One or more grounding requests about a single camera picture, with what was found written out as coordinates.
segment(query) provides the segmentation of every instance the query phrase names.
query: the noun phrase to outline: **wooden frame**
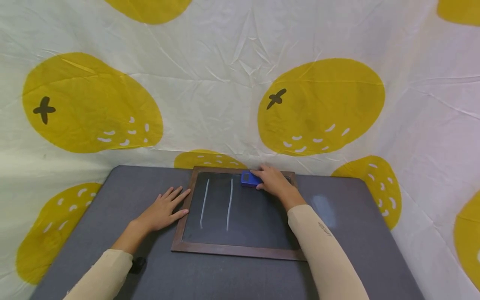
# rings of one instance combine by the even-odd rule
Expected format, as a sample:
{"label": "wooden frame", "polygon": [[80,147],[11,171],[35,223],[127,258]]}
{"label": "wooden frame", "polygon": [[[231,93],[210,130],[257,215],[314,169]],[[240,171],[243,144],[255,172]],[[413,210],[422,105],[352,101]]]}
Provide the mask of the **wooden frame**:
{"label": "wooden frame", "polygon": [[[198,173],[224,173],[224,174],[241,174],[241,169],[227,169],[227,168],[209,168],[209,167],[194,167],[192,177],[190,179],[189,188],[192,190],[190,194],[185,198],[182,209],[189,209],[192,203],[193,192],[195,191],[195,184],[197,182]],[[290,183],[297,186],[294,172],[282,172],[282,174],[290,179]],[[231,246],[231,245],[218,245],[218,244],[204,244],[204,243],[192,243],[183,241],[183,233],[187,224],[188,215],[180,219],[175,231],[171,250],[179,252],[195,252],[195,253],[207,253],[207,254],[221,254],[221,255],[233,255],[233,256],[248,256],[248,257],[260,257],[260,258],[272,258],[272,259],[284,259],[294,261],[306,261],[305,256],[301,249],[298,250],[285,250],[285,249],[272,249],[272,248],[257,248],[257,247],[245,247],[245,246]]]}

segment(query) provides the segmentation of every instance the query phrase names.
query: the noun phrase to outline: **blue eraser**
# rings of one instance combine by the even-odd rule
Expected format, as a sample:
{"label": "blue eraser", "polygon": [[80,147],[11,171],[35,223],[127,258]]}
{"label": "blue eraser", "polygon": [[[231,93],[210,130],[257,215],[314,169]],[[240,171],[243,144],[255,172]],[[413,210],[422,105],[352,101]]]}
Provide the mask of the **blue eraser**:
{"label": "blue eraser", "polygon": [[257,176],[253,175],[250,171],[242,171],[240,183],[242,186],[256,188],[257,185],[263,183],[263,181]]}

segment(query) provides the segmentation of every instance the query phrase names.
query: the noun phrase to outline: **yellow fruit print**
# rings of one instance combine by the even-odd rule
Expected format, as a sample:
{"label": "yellow fruit print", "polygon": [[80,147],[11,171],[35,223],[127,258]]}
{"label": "yellow fruit print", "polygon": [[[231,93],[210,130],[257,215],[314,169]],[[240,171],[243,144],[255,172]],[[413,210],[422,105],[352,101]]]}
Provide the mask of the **yellow fruit print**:
{"label": "yellow fruit print", "polygon": [[356,60],[309,62],[280,75],[258,107],[271,150],[308,156],[338,150],[364,134],[384,106],[380,77]]}
{"label": "yellow fruit print", "polygon": [[175,158],[175,168],[193,169],[195,166],[232,169],[247,168],[246,165],[228,155],[204,149],[184,152]]}
{"label": "yellow fruit print", "polygon": [[163,24],[178,17],[192,0],[105,0],[130,19],[146,24]]}
{"label": "yellow fruit print", "polygon": [[480,26],[480,1],[439,0],[437,14],[448,22]]}
{"label": "yellow fruit print", "polygon": [[37,285],[100,189],[90,182],[76,185],[51,198],[17,250],[21,279]]}
{"label": "yellow fruit print", "polygon": [[85,53],[60,54],[33,68],[23,105],[41,136],[74,153],[153,146],[163,134],[147,90]]}
{"label": "yellow fruit print", "polygon": [[480,291],[480,191],[456,216],[453,237],[460,264]]}
{"label": "yellow fruit print", "polygon": [[402,212],[402,194],[395,173],[386,160],[379,156],[367,156],[344,164],[332,176],[362,179],[392,230]]}

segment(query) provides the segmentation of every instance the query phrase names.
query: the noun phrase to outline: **beige arm sleeve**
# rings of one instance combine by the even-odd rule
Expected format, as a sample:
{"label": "beige arm sleeve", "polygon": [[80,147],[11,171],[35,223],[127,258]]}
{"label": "beige arm sleeve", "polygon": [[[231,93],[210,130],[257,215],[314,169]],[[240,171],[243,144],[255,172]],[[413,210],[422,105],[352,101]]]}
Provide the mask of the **beige arm sleeve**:
{"label": "beige arm sleeve", "polygon": [[288,211],[288,224],[307,258],[322,300],[368,300],[342,247],[310,205]]}
{"label": "beige arm sleeve", "polygon": [[129,253],[108,249],[63,299],[113,299],[132,267],[132,259]]}

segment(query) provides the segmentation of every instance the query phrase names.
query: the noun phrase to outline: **gray tabletop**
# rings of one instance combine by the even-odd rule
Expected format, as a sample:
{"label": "gray tabletop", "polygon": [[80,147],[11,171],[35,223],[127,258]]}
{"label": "gray tabletop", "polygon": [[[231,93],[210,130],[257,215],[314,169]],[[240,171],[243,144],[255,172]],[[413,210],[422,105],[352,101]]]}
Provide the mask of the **gray tabletop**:
{"label": "gray tabletop", "polygon": [[[62,299],[127,224],[191,170],[119,166],[72,232],[31,299]],[[424,299],[365,183],[298,176],[300,193],[345,250],[370,300]],[[175,225],[147,237],[116,299],[318,299],[306,262],[171,252]]]}

